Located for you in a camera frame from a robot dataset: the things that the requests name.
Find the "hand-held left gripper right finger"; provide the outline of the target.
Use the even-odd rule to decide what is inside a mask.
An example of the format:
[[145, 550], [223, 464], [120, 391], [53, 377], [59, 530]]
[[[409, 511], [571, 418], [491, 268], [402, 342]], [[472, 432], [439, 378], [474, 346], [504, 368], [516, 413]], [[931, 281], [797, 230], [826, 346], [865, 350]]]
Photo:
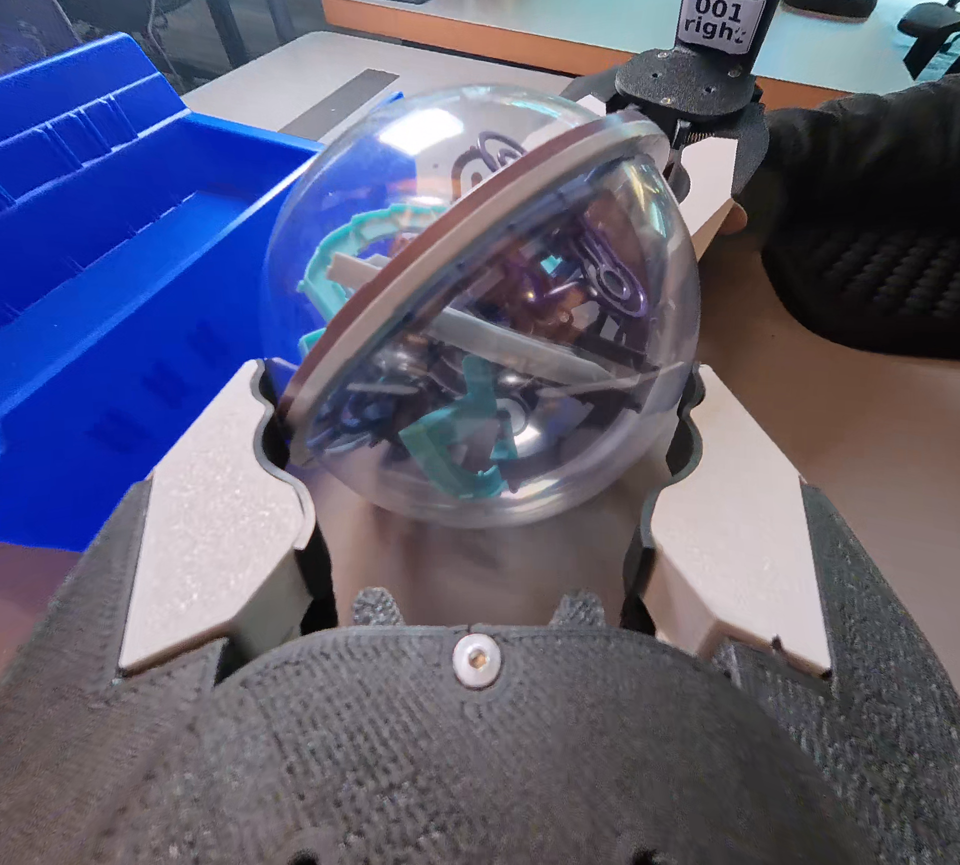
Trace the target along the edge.
[[654, 634], [703, 660], [727, 641], [777, 650], [821, 677], [833, 661], [801, 475], [711, 367], [693, 382], [689, 460], [641, 526]]

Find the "person's right forearm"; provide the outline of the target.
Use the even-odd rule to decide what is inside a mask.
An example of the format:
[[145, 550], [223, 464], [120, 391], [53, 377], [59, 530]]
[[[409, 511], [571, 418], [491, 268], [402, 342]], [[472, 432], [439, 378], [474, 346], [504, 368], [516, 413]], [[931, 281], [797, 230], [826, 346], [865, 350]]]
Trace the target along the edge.
[[790, 315], [861, 352], [958, 361], [958, 72], [766, 124], [738, 201]]

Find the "blue plastic bin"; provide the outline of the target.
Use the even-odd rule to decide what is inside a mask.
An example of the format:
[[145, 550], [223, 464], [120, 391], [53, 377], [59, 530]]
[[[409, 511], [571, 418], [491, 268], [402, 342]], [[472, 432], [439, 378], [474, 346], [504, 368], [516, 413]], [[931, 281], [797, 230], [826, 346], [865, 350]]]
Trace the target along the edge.
[[244, 361], [262, 262], [318, 140], [397, 75], [280, 131], [193, 111], [125, 33], [2, 78], [2, 544], [85, 551]]

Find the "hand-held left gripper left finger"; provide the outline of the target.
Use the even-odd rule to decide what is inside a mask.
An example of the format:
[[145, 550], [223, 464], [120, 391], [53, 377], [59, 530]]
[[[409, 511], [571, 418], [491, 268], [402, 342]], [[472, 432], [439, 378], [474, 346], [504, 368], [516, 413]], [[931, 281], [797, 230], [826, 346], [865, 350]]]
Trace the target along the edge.
[[272, 382], [246, 361], [149, 474], [118, 667], [217, 639], [246, 660], [336, 624], [330, 552], [306, 485], [275, 458]]

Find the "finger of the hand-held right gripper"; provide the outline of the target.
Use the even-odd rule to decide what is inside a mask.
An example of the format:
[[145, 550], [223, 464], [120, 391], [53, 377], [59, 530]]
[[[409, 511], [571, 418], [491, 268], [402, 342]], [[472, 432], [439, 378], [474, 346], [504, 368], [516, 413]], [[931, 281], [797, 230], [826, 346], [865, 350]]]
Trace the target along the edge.
[[693, 245], [710, 245], [717, 235], [735, 235], [748, 223], [734, 197], [738, 141], [707, 137], [684, 147], [680, 166], [689, 180], [679, 210]]

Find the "clear maze ball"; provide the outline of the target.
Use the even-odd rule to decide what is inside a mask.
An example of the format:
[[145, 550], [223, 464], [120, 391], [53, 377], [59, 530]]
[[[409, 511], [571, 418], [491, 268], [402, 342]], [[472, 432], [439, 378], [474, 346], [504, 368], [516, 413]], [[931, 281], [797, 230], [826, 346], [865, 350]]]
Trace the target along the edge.
[[379, 103], [266, 252], [290, 463], [429, 523], [552, 518], [665, 452], [699, 334], [666, 135], [501, 84]]

